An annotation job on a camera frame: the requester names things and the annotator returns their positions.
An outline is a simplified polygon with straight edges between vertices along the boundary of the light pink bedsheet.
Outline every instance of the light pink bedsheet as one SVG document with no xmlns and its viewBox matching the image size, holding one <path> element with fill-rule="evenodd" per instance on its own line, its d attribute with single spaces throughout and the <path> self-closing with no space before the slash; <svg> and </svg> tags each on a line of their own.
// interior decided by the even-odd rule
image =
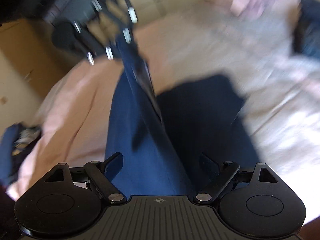
<svg viewBox="0 0 320 240">
<path fill-rule="evenodd" d="M 139 30 L 155 91 L 224 73 L 247 98 L 244 125 L 261 157 L 297 193 L 306 222 L 320 215 L 320 62 L 291 55 L 297 4 L 244 22 L 199 4 Z M 44 135 L 9 188 L 17 199 L 54 165 L 103 160 L 112 95 L 122 64 L 82 62 L 48 95 Z"/>
</svg>

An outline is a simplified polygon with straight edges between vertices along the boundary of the metal pin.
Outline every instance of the metal pin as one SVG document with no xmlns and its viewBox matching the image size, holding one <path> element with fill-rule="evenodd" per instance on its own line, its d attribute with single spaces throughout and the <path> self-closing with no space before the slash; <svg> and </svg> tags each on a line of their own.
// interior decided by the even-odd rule
<svg viewBox="0 0 320 240">
<path fill-rule="evenodd" d="M 102 10 L 101 5 L 99 4 L 98 0 L 92 0 L 93 6 L 95 7 L 95 9 L 100 12 Z"/>
<path fill-rule="evenodd" d="M 89 60 L 90 65 L 93 66 L 94 65 L 94 60 L 93 60 L 92 54 L 90 52 L 88 52 L 87 58 Z"/>
<path fill-rule="evenodd" d="M 134 11 L 134 8 L 133 7 L 129 7 L 128 8 L 128 12 L 129 12 L 129 15 L 130 15 L 132 23 L 133 24 L 137 23 L 138 19 L 137 19 L 136 12 Z"/>
<path fill-rule="evenodd" d="M 119 201 L 124 199 L 124 196 L 122 194 L 119 194 L 119 193 L 113 193 L 113 194 L 108 196 L 108 199 L 111 202 L 119 202 Z"/>
<path fill-rule="evenodd" d="M 129 29 L 128 28 L 125 28 L 123 30 L 123 34 L 124 34 L 124 38 L 125 38 L 125 41 L 130 44 L 131 43 L 131 36 L 130 36 L 130 32 L 129 32 Z"/>
<path fill-rule="evenodd" d="M 113 60 L 113 54 L 110 47 L 106 47 L 106 53 L 109 60 Z"/>
<path fill-rule="evenodd" d="M 196 195 L 196 199 L 199 201 L 209 201 L 212 199 L 212 197 L 209 194 L 200 193 L 200 194 Z"/>
<path fill-rule="evenodd" d="M 76 27 L 77 32 L 80 33 L 81 32 L 81 28 L 80 28 L 79 24 L 76 23 L 76 22 L 73 22 L 73 25 Z"/>
</svg>

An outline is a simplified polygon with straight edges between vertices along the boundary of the dark fabric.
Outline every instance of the dark fabric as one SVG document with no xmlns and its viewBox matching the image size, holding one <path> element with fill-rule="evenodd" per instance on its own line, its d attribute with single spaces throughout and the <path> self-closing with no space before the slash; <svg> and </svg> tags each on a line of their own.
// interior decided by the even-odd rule
<svg viewBox="0 0 320 240">
<path fill-rule="evenodd" d="M 23 129 L 24 127 L 20 123 L 8 127 L 0 142 L 0 183 L 5 187 L 10 185 L 10 175 L 13 167 L 11 156 L 14 142 L 19 139 L 19 134 Z"/>
<path fill-rule="evenodd" d="M 33 131 L 38 136 L 32 137 Z M 31 153 L 37 141 L 41 138 L 39 127 L 26 128 L 21 123 L 6 129 L 0 142 L 0 183 L 7 187 L 18 179 L 19 168 L 24 159 Z"/>
<path fill-rule="evenodd" d="M 320 59 L 320 2 L 301 0 L 301 15 L 294 32 L 293 49 Z"/>
<path fill-rule="evenodd" d="M 244 100 L 225 76 L 182 84 L 157 99 L 166 132 L 197 191 L 214 177 L 199 162 L 205 160 L 202 153 L 217 163 L 234 161 L 242 167 L 259 162 L 237 116 Z M 218 172 L 215 165 L 207 165 Z"/>
<path fill-rule="evenodd" d="M 130 195 L 194 195 L 214 178 L 214 163 L 254 166 L 258 157 L 237 117 L 243 106 L 224 76 L 180 85 L 161 94 L 164 127 L 134 71 L 145 62 L 118 38 L 124 63 L 113 95 L 105 158 L 115 152 L 124 165 L 113 184 Z"/>
<path fill-rule="evenodd" d="M 14 217 L 14 204 L 0 186 L 0 240 L 16 240 L 21 236 Z"/>
<path fill-rule="evenodd" d="M 130 195 L 181 195 L 194 193 L 185 169 L 161 125 L 158 115 L 133 70 L 145 62 L 134 44 L 117 38 L 124 73 L 112 99 L 105 158 L 115 152 L 124 156 L 124 165 L 113 183 Z"/>
</svg>

